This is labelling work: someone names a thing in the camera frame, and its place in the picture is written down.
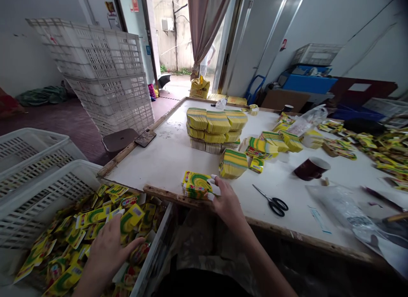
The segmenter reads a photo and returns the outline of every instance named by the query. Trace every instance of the red floor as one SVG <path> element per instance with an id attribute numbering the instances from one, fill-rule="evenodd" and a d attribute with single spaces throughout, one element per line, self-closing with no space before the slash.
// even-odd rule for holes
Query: red floor
<path id="1" fill-rule="evenodd" d="M 155 120 L 167 113 L 178 100 L 158 98 L 152 103 Z M 79 99 L 58 105 L 27 107 L 26 113 L 0 120 L 0 136 L 21 128 L 36 128 L 68 135 L 92 163 L 105 165 L 109 158 L 98 129 Z"/>

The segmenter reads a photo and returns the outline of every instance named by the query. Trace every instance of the hand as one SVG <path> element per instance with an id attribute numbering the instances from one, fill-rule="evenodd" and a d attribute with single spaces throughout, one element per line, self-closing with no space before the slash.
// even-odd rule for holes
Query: hand
<path id="1" fill-rule="evenodd" d="M 103 226 L 92 242 L 88 261 L 75 290 L 75 292 L 78 291 L 78 296 L 81 296 L 81 292 L 87 293 L 87 296 L 99 296 L 131 252 L 145 242 L 144 238 L 139 237 L 122 248 L 120 245 L 121 216 L 121 214 L 115 215 Z"/>
<path id="2" fill-rule="evenodd" d="M 207 193 L 207 197 L 212 201 L 218 216 L 234 234 L 238 235 L 243 228 L 248 226 L 238 197 L 227 181 L 216 175 L 211 175 L 211 177 L 214 179 L 215 185 L 220 188 L 221 196 L 216 197 L 212 193 Z"/>

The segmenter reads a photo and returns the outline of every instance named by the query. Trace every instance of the air conditioner unit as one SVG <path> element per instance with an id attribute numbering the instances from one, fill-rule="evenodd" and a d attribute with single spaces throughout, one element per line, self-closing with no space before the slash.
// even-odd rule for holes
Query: air conditioner unit
<path id="1" fill-rule="evenodd" d="M 161 29 L 163 31 L 173 31 L 174 30 L 174 23 L 173 18 L 165 17 L 161 19 Z"/>

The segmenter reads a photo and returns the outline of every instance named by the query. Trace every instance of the white table surface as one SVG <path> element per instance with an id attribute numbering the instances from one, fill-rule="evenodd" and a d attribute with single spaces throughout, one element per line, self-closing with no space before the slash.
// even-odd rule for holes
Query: white table surface
<path id="1" fill-rule="evenodd" d="M 220 155 L 209 154 L 190 147 L 186 131 L 186 112 L 190 107 L 215 110 L 210 103 L 186 100 L 170 117 L 155 129 L 156 138 L 146 147 L 137 146 L 125 157 L 116 168 L 105 178 L 131 188 L 143 189 L 145 184 L 182 194 L 181 181 L 185 171 L 202 174 L 218 174 Z M 241 141 L 248 137 L 258 137 L 262 131 L 272 130 L 278 115 L 260 111 L 257 116 L 248 116 L 248 123 L 242 131 Z M 321 132 L 325 137 L 337 138 L 335 135 Z M 375 190 L 394 190 L 386 186 L 378 178 L 387 174 L 372 167 L 373 162 L 362 152 L 356 151 L 357 160 L 344 157 L 332 158 L 323 149 L 303 148 L 299 153 L 280 154 L 277 160 L 266 161 L 263 173 L 246 170 L 236 180 L 230 180 L 241 202 L 245 216 L 274 224 L 291 231 L 305 234 L 354 250 L 372 254 L 366 246 L 359 242 L 351 233 L 344 229 L 336 219 L 326 213 L 325 208 L 307 192 L 306 185 L 321 185 L 321 181 L 303 181 L 292 174 L 292 171 L 310 156 L 324 159 L 331 165 L 323 177 L 328 177 L 331 185 L 339 184 L 355 191 L 354 199 L 359 202 L 384 202 L 360 191 L 360 186 Z M 286 156 L 286 162 L 280 159 Z M 289 210 L 285 217 L 275 215 L 267 204 L 267 200 L 252 186 L 255 184 L 270 197 L 278 197 L 286 202 Z M 332 234 L 321 230 L 312 216 L 309 207 L 316 208 L 323 218 L 325 226 Z"/>

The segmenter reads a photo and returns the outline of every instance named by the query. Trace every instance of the curtain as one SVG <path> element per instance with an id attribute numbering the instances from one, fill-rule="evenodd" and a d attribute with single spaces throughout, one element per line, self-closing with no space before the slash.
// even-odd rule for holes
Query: curtain
<path id="1" fill-rule="evenodd" d="M 191 80 L 198 78 L 200 63 L 214 42 L 230 0 L 188 0 L 194 67 Z"/>

